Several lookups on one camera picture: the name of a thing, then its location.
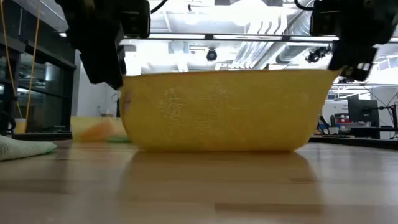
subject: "towel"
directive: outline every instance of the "towel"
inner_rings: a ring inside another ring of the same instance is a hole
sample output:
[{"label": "towel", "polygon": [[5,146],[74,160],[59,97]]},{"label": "towel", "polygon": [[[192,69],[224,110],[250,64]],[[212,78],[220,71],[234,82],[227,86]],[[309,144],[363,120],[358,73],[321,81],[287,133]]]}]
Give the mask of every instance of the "towel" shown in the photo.
[{"label": "towel", "polygon": [[0,136],[0,161],[42,155],[56,148],[57,145],[51,142],[20,141]]}]

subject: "wooden table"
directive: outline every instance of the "wooden table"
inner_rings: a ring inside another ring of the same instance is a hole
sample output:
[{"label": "wooden table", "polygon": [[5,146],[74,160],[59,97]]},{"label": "wooden table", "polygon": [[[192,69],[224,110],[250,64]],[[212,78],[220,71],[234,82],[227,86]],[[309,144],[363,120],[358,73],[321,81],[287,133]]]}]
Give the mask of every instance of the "wooden table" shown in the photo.
[{"label": "wooden table", "polygon": [[398,153],[144,154],[75,144],[0,162],[0,223],[398,223]]}]

